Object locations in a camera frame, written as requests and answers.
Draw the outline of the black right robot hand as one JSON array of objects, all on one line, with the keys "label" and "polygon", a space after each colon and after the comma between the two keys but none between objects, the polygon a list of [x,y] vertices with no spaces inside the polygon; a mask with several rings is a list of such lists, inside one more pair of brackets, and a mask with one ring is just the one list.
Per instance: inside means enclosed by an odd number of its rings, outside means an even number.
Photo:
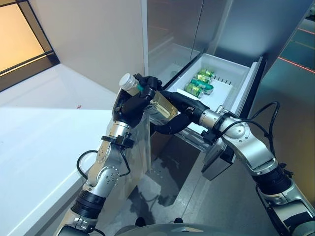
[{"label": "black right robot hand", "polygon": [[178,92],[161,91],[161,94],[180,112],[165,125],[155,125],[154,130],[165,135],[181,132],[192,122],[199,124],[205,110],[210,109],[201,101],[194,100]]}]

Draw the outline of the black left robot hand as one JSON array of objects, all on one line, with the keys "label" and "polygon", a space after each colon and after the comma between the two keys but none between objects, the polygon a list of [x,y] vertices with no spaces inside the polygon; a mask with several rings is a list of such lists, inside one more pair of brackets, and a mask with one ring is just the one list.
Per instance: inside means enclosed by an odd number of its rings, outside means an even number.
[{"label": "black left robot hand", "polygon": [[158,91],[162,81],[153,76],[126,73],[119,81],[120,90],[112,110],[113,121],[136,127]]}]

